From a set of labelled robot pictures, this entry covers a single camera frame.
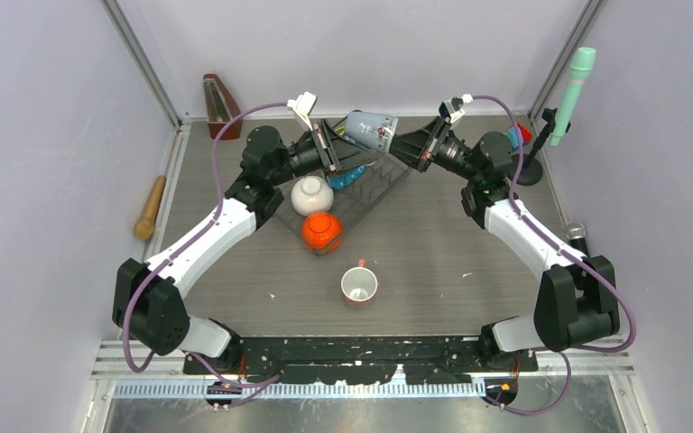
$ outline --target metal corner post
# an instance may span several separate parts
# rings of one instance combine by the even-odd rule
[[[602,7],[607,3],[607,0],[588,0],[583,11],[580,13],[575,26],[569,33],[567,42],[565,42],[557,60],[554,62],[554,66],[551,67],[549,75],[546,77],[546,81],[543,82],[541,91],[538,93],[538,97],[535,98],[535,102],[532,103],[528,117],[531,122],[535,122],[541,117],[541,110],[546,106],[549,101],[551,93],[556,88],[562,74],[569,66],[572,60],[572,54],[578,49],[583,40],[586,38],[588,31],[591,30],[591,26],[601,12]]]
[[[134,34],[134,29],[131,24],[126,19],[121,5],[117,0],[99,0],[99,3],[105,8],[107,15],[110,17],[110,21],[118,30],[118,34],[121,35],[124,45],[131,53],[134,63],[136,63],[137,68],[139,68],[142,73],[144,80],[147,82],[147,86],[155,95],[155,99],[158,100],[158,103],[161,105],[161,108],[163,108],[163,111],[166,113],[166,116],[169,117],[174,127],[178,128],[181,126],[181,120],[179,115],[177,115],[176,108],[174,108],[173,103],[166,94],[166,89],[163,88],[163,84],[161,84],[161,81],[158,79],[158,75],[155,73],[152,63],[147,58],[142,44],[137,39],[136,34]]]

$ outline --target wooden rolling pin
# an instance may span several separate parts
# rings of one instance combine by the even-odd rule
[[[146,241],[152,236],[155,231],[155,218],[158,216],[158,208],[161,207],[161,197],[163,190],[166,188],[166,177],[158,176],[150,190],[150,197],[147,198],[147,203],[144,204],[142,216],[134,226],[134,236],[137,239]]]

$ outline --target orange bowl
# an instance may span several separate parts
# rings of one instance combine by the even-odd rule
[[[307,216],[301,226],[304,246],[311,251],[327,253],[341,244],[341,223],[328,212]]]

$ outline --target dish rack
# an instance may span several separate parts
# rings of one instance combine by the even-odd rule
[[[333,190],[333,206],[328,211],[341,222],[341,235],[333,239],[325,248],[313,248],[301,237],[301,226],[304,216],[293,209],[291,191],[296,180],[281,185],[285,200],[274,218],[288,227],[299,240],[314,254],[320,256],[332,251],[333,245],[342,242],[344,237],[378,204],[397,184],[411,173],[411,168],[401,165],[394,157],[380,153],[379,158],[371,165],[365,166],[365,172],[351,185]]]

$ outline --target white bowl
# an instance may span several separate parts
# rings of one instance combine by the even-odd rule
[[[304,217],[317,212],[328,212],[333,206],[333,189],[317,176],[299,179],[291,191],[293,209]]]

